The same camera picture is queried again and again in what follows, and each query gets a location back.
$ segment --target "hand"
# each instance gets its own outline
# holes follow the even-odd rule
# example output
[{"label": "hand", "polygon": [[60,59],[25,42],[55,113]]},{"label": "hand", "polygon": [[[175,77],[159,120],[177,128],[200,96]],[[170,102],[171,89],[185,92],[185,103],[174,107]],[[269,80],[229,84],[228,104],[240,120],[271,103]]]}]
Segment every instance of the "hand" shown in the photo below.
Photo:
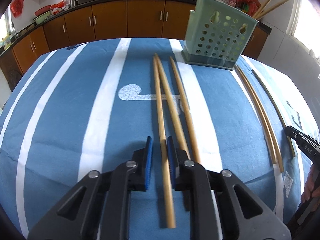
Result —
[{"label": "hand", "polygon": [[[315,182],[313,181],[313,173],[315,170],[315,166],[314,164],[310,167],[310,171],[308,174],[308,178],[307,178],[307,182],[304,186],[304,191],[303,194],[301,195],[301,201],[302,203],[305,203],[305,201],[308,201],[310,199],[310,197],[314,198],[314,197],[320,197],[320,187],[318,187],[312,194],[311,192],[313,191],[313,188],[315,186]],[[318,202],[314,205],[314,207],[312,208],[312,212],[316,211],[317,207],[320,204],[320,199],[318,200]]]}]

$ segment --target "red plastic bag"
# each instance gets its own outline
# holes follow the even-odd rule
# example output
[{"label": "red plastic bag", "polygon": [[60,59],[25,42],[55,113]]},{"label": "red plastic bag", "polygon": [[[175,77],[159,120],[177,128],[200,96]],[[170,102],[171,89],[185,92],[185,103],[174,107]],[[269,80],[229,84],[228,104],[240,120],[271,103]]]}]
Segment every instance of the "red plastic bag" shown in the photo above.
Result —
[{"label": "red plastic bag", "polygon": [[13,17],[18,17],[22,14],[23,1],[24,0],[14,0],[13,2],[11,2],[10,10],[13,14]]}]

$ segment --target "green plastic basket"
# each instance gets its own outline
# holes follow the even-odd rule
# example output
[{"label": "green plastic basket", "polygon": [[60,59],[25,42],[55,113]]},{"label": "green plastic basket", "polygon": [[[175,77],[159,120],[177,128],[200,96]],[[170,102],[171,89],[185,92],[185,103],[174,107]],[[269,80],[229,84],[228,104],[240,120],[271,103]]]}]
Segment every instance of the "green plastic basket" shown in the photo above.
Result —
[{"label": "green plastic basket", "polygon": [[216,0],[197,0],[190,11],[182,55],[193,65],[233,69],[258,21]]}]

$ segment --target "white musical note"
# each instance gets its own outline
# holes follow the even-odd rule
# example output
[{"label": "white musical note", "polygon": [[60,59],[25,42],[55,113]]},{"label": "white musical note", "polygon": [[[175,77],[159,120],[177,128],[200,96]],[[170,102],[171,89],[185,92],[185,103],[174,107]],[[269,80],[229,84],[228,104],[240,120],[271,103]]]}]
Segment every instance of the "white musical note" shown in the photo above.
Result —
[{"label": "white musical note", "polygon": [[[141,92],[141,87],[139,87],[136,84],[129,84],[129,85],[122,87],[119,90],[118,96],[121,100],[124,100],[124,101],[156,100],[156,95],[152,95],[152,94],[151,95],[150,94],[140,95],[140,92]],[[167,99],[165,95],[161,95],[161,98],[163,100]],[[178,111],[178,114],[180,114],[180,108],[178,107],[180,95],[172,95],[172,99],[173,99],[174,105]]]}]

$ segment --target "keyhole-shaped hole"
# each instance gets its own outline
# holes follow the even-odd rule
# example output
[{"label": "keyhole-shaped hole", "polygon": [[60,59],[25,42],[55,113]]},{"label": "keyhole-shaped hole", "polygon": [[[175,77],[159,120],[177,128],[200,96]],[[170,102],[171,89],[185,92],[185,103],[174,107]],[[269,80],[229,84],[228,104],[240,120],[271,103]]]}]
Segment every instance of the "keyhole-shaped hole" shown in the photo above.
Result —
[{"label": "keyhole-shaped hole", "polygon": [[219,15],[220,15],[220,13],[217,12],[217,11],[215,11],[215,12],[213,13],[213,15],[210,17],[210,22],[213,23],[213,24],[218,24],[219,21],[220,21]]},{"label": "keyhole-shaped hole", "polygon": [[239,32],[240,32],[241,34],[244,34],[244,33],[246,32],[246,30],[247,30],[247,27],[248,27],[248,25],[247,25],[246,23],[244,23],[244,24],[240,27]]}]

